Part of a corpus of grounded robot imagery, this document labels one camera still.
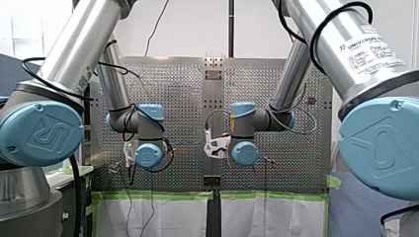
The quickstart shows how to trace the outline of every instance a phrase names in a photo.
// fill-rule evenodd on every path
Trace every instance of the metal frame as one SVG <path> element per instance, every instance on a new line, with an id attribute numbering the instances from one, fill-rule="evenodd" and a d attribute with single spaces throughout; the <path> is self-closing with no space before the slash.
<path id="1" fill-rule="evenodd" d="M 200 98 L 200 100 L 198 101 L 198 104 L 195 104 L 193 107 L 193 110 L 195 110 L 193 113 L 196 113 L 196 115 L 199 115 L 199 117 L 201 118 L 201 121 L 196 120 L 196 122 L 198 122 L 199 126 L 194 126 L 196 129 L 198 129 L 198 133 L 200 134 L 200 137 L 202 138 L 202 140 L 197 140 L 197 145 L 200 146 L 200 154 L 201 157 L 196 157 L 196 159 L 200 159 L 200 167 L 199 169 L 201 169 L 201 176 L 200 177 L 196 177 L 196 179 L 199 179 L 198 182 L 194 182 L 195 186 L 192 188 L 190 186 L 187 187 L 176 187 L 173 189 L 168 189 L 167 186 L 159 186 L 159 183 L 162 184 L 161 182 L 166 182 L 169 179 L 173 179 L 173 177 L 170 177 L 170 175 L 168 176 L 168 174 L 171 174 L 173 176 L 178 176 L 178 175 L 185 175 L 188 173 L 188 169 L 196 169 L 197 167 L 190 167 L 190 166 L 183 166 L 183 167 L 178 167 L 179 169 L 186 169 L 184 171 L 182 170 L 177 170 L 177 171 L 169 171 L 168 173 L 166 173 L 166 176 L 164 174 L 159 174 L 157 175 L 157 182 L 156 182 L 156 187 L 155 190 L 157 191 L 170 191 L 170 192 L 182 192 L 182 191 L 202 191 L 202 190 L 230 190 L 231 187 L 229 186 L 225 186 L 223 184 L 223 180 L 228 178 L 225 177 L 226 175 L 226 171 L 225 171 L 225 164 L 222 164 L 223 162 L 219 162 L 217 160 L 213 160 L 210 159 L 206 156 L 205 152 L 203 151 L 203 144 L 204 144 L 204 123 L 205 123 L 205 118 L 207 117 L 208 113 L 210 111 L 212 111 L 213 109 L 228 109 L 229 110 L 229 106 L 226 103 L 226 96 L 225 95 L 225 78 L 227 78 L 228 76 L 228 68 L 231 67 L 241 67 L 244 68 L 244 70 L 246 70 L 246 67 L 261 67 L 261 68 L 269 68 L 269 70 L 267 71 L 263 71 L 262 69 L 262 74 L 258 75 L 255 74 L 253 75 L 255 79 L 259 79 L 262 80 L 260 83 L 263 84 L 263 76 L 264 75 L 269 75 L 270 73 L 274 73 L 275 75 L 270 75 L 271 77 L 277 76 L 277 74 L 279 75 L 279 73 L 281 73 L 282 68 L 284 67 L 285 64 L 285 60 L 283 59 L 236 59 L 236 58 L 213 58 L 213 57 L 208 57 L 208 58 L 193 58 L 193 57 L 186 57 L 186 58 L 174 58 L 174 57 L 147 57 L 147 58 L 143 58 L 143 57 L 124 57 L 122 58 L 122 62 L 124 65 L 128 66 L 131 69 L 137 69 L 137 67 L 152 67 L 152 66 L 173 66 L 173 73 L 168 73 L 167 68 L 165 68 L 164 70 L 166 70 L 163 73 L 166 73 L 165 75 L 167 77 L 170 77 L 170 75 L 177 75 L 177 76 L 182 76 L 182 73 L 179 73 L 177 70 L 177 68 L 183 68 L 182 66 L 186 66 L 189 67 L 191 66 L 192 68 L 194 68 L 194 70 L 198 70 L 201 73 L 201 76 L 197 76 L 196 80 L 198 80 L 198 78 L 201 78 L 200 82 L 197 83 L 201 83 L 201 84 L 196 84 L 197 85 L 197 89 L 198 87 L 201 86 L 201 94 L 197 97 L 194 97 L 194 99 Z M 206 79 L 206 72 L 208 71 L 220 71 L 220 75 L 221 75 L 221 79 L 220 80 L 209 80 L 208 78 Z M 153 73 L 159 73 L 158 70 L 157 71 L 151 71 L 151 74 Z M 318 79 L 325 79 L 326 77 L 322 76 L 320 74 L 320 72 L 318 71 L 314 71 L 312 72 L 313 74 L 313 78 Z M 128 81 L 128 92 L 130 93 L 131 97 L 133 95 L 132 89 L 135 90 L 135 97 L 136 98 L 142 98 L 143 95 L 141 94 L 141 87 L 142 85 L 140 83 L 136 84 L 135 87 L 130 87 L 130 80 L 133 80 L 133 78 L 129 78 L 127 77 L 126 80 Z M 319 110 L 316 112 L 316 115 L 318 117 L 318 119 L 321 119 L 321 123 L 320 123 L 320 131 L 321 132 L 321 144 L 318 144 L 320 146 L 320 148 L 313 148 L 316 149 L 318 151 L 318 149 L 321 149 L 321 161 L 319 161 L 319 163 L 316 163 L 316 167 L 315 169 L 318 169 L 319 172 L 317 172 L 316 177 L 318 177 L 318 179 L 320 180 L 317 184 L 316 187 L 298 187 L 298 188 L 287 188 L 287 187 L 268 187 L 269 190 L 275 190 L 275 191 L 287 191 L 287 192 L 295 192 L 295 193 L 314 193 L 314 194 L 321 194 L 321 193 L 325 193 L 327 192 L 327 182 L 326 182 L 326 176 L 327 174 L 329 174 L 329 163 L 330 163 L 330 132 L 331 132 L 331 103 L 332 103 L 332 87 L 331 84 L 328 82 L 328 80 L 323 80 L 323 81 L 311 81 L 310 83 L 322 83 L 321 87 L 316 87 L 313 90 L 318 90 L 318 88 L 322 88 L 323 91 L 322 92 L 315 92 L 317 94 L 321 94 L 322 98 L 316 98 L 317 100 L 317 107 L 320 105 L 321 103 L 321 108 L 322 110 Z M 97 80 L 92 80 L 92 84 L 91 84 L 91 96 L 94 98 L 98 98 L 101 95 L 100 92 L 100 88 L 99 88 L 99 83 Z M 158 100 L 157 98 L 159 98 L 160 95 L 155 95 L 152 96 L 151 100 L 153 100 L 155 98 L 155 100 Z M 265 98 L 257 98 L 257 104 L 261 104 L 264 103 L 264 105 L 268 104 L 268 101 L 266 101 Z M 102 101 L 96 101 L 94 103 L 92 103 L 91 105 L 91 109 L 92 109 L 92 124 L 91 124 L 91 128 L 92 128 L 92 164 L 96 167 L 96 171 L 97 175 L 95 176 L 96 178 L 94 179 L 94 183 L 93 183 L 93 188 L 96 190 L 115 190 L 115 189 L 121 189 L 124 186 L 121 186 L 121 182 L 116 182 L 114 181 L 115 179 L 120 179 L 117 176 L 120 176 L 118 174 L 111 174 L 109 173 L 109 165 L 116 165 L 115 163 L 110 164 L 109 163 L 109 159 L 104 157 L 104 155 L 109 155 L 109 154 L 104 154 L 101 151 L 101 147 L 99 145 L 100 142 L 100 137 L 103 134 L 103 132 L 107 132 L 104 129 L 106 129 L 103 126 L 103 122 L 99 121 L 100 119 L 100 112 L 101 112 L 101 107 L 103 107 L 105 105 L 104 102 Z M 171 117 L 169 115 L 169 113 L 177 113 L 176 111 L 172 111 L 172 112 L 167 112 L 168 108 L 165 108 L 166 112 L 165 112 L 165 116 L 166 118 L 168 118 L 167 120 L 165 120 L 165 122 L 167 122 L 169 125 L 173 125 L 175 123 L 171 123 L 170 119 L 173 119 L 173 117 Z M 179 119 L 182 115 L 174 115 L 176 117 L 176 119 Z M 224 132 L 226 125 L 228 124 L 228 116 L 224 116 L 220 113 L 216 113 L 213 115 L 212 119 L 209 121 L 209 124 L 211 126 L 212 132 L 213 132 L 213 136 L 220 136 L 221 133 Z M 122 153 L 122 147 L 121 147 L 121 159 L 119 160 L 119 162 L 121 163 L 120 166 L 118 167 L 121 170 L 122 176 L 126 176 L 126 168 L 124 167 L 124 159 L 123 159 L 123 153 Z M 182 154 L 178 155 L 176 159 L 184 159 L 184 157 L 182 157 Z M 247 177 L 245 177 L 245 179 L 252 179 L 252 175 L 250 173 L 245 173 L 247 174 Z M 139 175 L 140 177 L 137 177 L 139 179 L 138 182 L 135 183 L 135 188 L 137 189 L 149 189 L 149 177 L 145 177 L 143 175 Z M 218 177 L 221 176 L 221 186 L 217 186 L 217 185 L 204 185 L 204 177 Z M 111 183 L 110 188 L 109 189 L 103 189 L 104 185 L 106 182 Z M 261 186 L 257 186 L 257 187 L 252 187 L 253 189 L 261 189 L 264 187 Z M 247 188 L 241 188 L 240 186 L 236 186 L 233 187 L 232 190 L 249 190 L 250 187 Z"/>

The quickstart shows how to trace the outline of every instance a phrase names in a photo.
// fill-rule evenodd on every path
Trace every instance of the black strap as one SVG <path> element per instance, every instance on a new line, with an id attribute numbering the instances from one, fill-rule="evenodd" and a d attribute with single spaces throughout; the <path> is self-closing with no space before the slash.
<path id="1" fill-rule="evenodd" d="M 119 108 L 119 109 L 109 110 L 109 113 L 116 113 L 116 112 L 126 111 L 126 110 L 130 109 L 131 106 L 132 105 L 129 105 L 129 106 L 123 107 L 123 108 Z"/>
<path id="2" fill-rule="evenodd" d="M 317 27 L 317 29 L 313 33 L 310 43 L 310 57 L 314 66 L 317 67 L 317 69 L 321 71 L 323 74 L 325 74 L 324 69 L 317 61 L 317 58 L 315 56 L 315 47 L 317 45 L 317 41 L 320 38 L 321 32 L 324 30 L 324 28 L 326 28 L 327 24 L 329 24 L 335 17 L 339 16 L 339 14 L 352 7 L 362 7 L 366 9 L 369 14 L 369 23 L 371 24 L 373 22 L 373 9 L 370 7 L 370 5 L 368 5 L 365 2 L 349 2 L 330 12 L 329 15 L 327 15 L 324 21 Z"/>
<path id="3" fill-rule="evenodd" d="M 236 136 L 236 135 L 231 135 L 231 138 L 235 138 L 235 139 L 254 139 L 255 136 Z"/>
<path id="4" fill-rule="evenodd" d="M 55 92 L 51 92 L 47 89 L 44 89 L 42 87 L 33 86 L 30 84 L 18 84 L 18 86 L 15 88 L 15 91 L 21 91 L 21 92 L 27 92 L 30 94 L 35 94 L 41 97 L 48 98 L 52 101 L 61 102 L 71 108 L 73 108 L 80 116 L 84 113 L 84 109 L 79 104 L 75 103 L 74 101 L 58 94 Z"/>
<path id="5" fill-rule="evenodd" d="M 270 131 L 271 130 L 271 125 L 272 125 L 272 117 L 271 117 L 271 113 L 269 113 L 268 110 L 265 110 L 266 114 L 268 115 L 269 118 L 269 123 L 268 123 L 268 128 L 266 129 L 266 131 Z"/>
<path id="6" fill-rule="evenodd" d="M 161 141 L 163 137 L 160 138 L 139 138 L 138 141 Z"/>
<path id="7" fill-rule="evenodd" d="M 395 216 L 395 215 L 404 214 L 406 212 L 414 211 L 414 210 L 419 210 L 419 204 L 407 206 L 407 207 L 401 208 L 399 210 L 395 210 L 395 211 L 392 211 L 390 213 L 384 214 L 379 219 L 379 223 L 381 223 L 381 226 L 384 227 L 384 224 L 385 224 L 386 220 L 389 219 L 390 217 Z"/>
<path id="8" fill-rule="evenodd" d="M 16 170 L 24 168 L 23 166 L 17 166 L 12 163 L 0 163 L 0 171 Z"/>

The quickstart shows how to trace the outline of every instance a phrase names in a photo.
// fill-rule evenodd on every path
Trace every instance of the aluminum arm tube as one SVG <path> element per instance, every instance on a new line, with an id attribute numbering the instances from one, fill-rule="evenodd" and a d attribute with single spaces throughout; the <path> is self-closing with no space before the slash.
<path id="1" fill-rule="evenodd" d="M 344 0 L 284 0 L 305 40 Z M 358 9 L 346 9 L 322 30 L 315 45 L 315 57 L 342 98 L 339 118 L 357 105 L 419 79 L 370 26 Z"/>
<path id="2" fill-rule="evenodd" d="M 114 0 L 80 1 L 38 75 L 82 95 L 120 17 Z"/>
<path id="3" fill-rule="evenodd" d="M 274 97 L 270 102 L 272 109 L 287 111 L 295 106 L 298 101 L 298 93 L 306 82 L 310 69 L 311 59 L 308 46 L 295 40 Z"/>
<path id="4" fill-rule="evenodd" d="M 119 48 L 113 43 L 105 49 L 101 61 L 120 65 L 119 55 Z M 126 80 L 120 69 L 103 65 L 98 65 L 97 69 L 108 109 L 114 111 L 129 107 L 130 102 L 126 89 Z"/>

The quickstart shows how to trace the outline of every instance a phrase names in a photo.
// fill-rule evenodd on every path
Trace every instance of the green tape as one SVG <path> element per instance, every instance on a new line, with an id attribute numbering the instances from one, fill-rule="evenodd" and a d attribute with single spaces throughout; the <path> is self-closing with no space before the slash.
<path id="1" fill-rule="evenodd" d="M 221 191 L 221 199 L 251 199 L 251 198 L 273 198 L 273 199 L 297 199 L 310 201 L 324 201 L 328 195 L 302 195 L 284 192 L 261 192 L 261 191 Z"/>
<path id="2" fill-rule="evenodd" d="M 97 225 L 97 219 L 98 219 L 98 209 L 99 209 L 99 201 L 100 199 L 98 198 L 99 196 L 95 196 L 92 193 L 92 214 L 93 214 L 93 218 L 92 218 L 92 225 L 93 225 L 93 230 L 92 230 L 92 236 L 96 237 L 96 225 Z"/>
<path id="3" fill-rule="evenodd" d="M 323 236 L 327 237 L 329 232 L 329 196 L 325 200 L 324 204 L 324 225 L 323 225 Z"/>
<path id="4" fill-rule="evenodd" d="M 92 198 L 104 199 L 151 199 L 151 191 L 124 190 L 116 192 L 93 192 Z M 184 192 L 167 193 L 153 192 L 153 199 L 157 200 L 208 200 L 212 199 L 212 192 Z"/>
<path id="5" fill-rule="evenodd" d="M 93 212 L 92 205 L 86 206 L 86 215 L 90 215 Z"/>
<path id="6" fill-rule="evenodd" d="M 342 185 L 342 181 L 339 178 L 328 175 L 327 176 L 327 187 L 335 190 L 339 190 Z"/>

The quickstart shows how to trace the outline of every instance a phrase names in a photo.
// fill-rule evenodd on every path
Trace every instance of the white cloth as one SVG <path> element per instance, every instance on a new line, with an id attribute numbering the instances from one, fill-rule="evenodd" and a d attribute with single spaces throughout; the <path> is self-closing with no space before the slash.
<path id="1" fill-rule="evenodd" d="M 205 237 L 207 226 L 206 200 L 154 200 L 154 215 L 143 236 Z M 126 237 L 128 199 L 99 202 L 96 236 Z M 129 236 L 139 236 L 152 213 L 149 199 L 133 199 L 127 230 Z"/>
<path id="2" fill-rule="evenodd" d="M 323 237 L 325 201 L 223 199 L 222 236 Z"/>

